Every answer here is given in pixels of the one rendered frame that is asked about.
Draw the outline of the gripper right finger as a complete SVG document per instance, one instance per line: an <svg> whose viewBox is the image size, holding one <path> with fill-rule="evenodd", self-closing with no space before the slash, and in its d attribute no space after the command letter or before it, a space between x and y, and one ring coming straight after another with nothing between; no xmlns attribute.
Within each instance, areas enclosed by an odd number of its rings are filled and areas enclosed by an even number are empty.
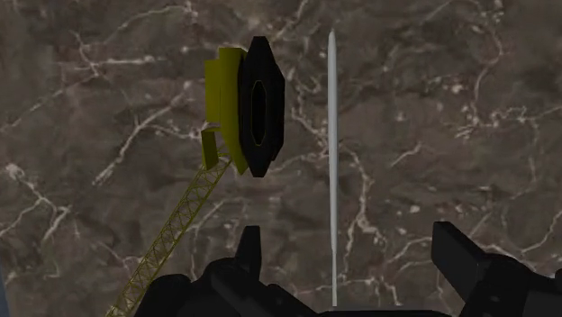
<svg viewBox="0 0 562 317"><path fill-rule="evenodd" d="M562 317L562 271L533 272L480 249L451 222L432 226L431 260L463 299L458 317Z"/></svg>

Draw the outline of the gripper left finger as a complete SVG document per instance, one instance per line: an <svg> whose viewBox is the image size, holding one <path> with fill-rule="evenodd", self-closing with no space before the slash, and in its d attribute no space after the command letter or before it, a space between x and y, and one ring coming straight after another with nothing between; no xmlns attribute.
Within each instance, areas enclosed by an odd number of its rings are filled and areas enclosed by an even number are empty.
<svg viewBox="0 0 562 317"><path fill-rule="evenodd" d="M133 317L317 317L277 284L259 281L260 228L244 228L235 255L209 263L195 281L183 274L156 278Z"/></svg>

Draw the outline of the thin grey stick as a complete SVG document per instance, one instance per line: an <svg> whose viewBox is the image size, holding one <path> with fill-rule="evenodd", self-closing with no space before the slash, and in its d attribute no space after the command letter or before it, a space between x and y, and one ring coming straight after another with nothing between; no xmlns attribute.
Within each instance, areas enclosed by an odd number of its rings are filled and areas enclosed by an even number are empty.
<svg viewBox="0 0 562 317"><path fill-rule="evenodd" d="M339 187L339 141L338 141L338 79L337 45L335 31L328 36L327 47L327 113L330 180L330 231L331 231L331 305L338 306L338 187Z"/></svg>

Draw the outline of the yellow toy crane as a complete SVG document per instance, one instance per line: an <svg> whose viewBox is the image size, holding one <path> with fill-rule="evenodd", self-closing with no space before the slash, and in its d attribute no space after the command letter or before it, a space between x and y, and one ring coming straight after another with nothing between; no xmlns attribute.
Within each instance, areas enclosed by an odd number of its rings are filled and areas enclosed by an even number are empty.
<svg viewBox="0 0 562 317"><path fill-rule="evenodd" d="M264 177L284 144L286 80L264 36L204 63L202 166L105 317L131 317L229 166Z"/></svg>

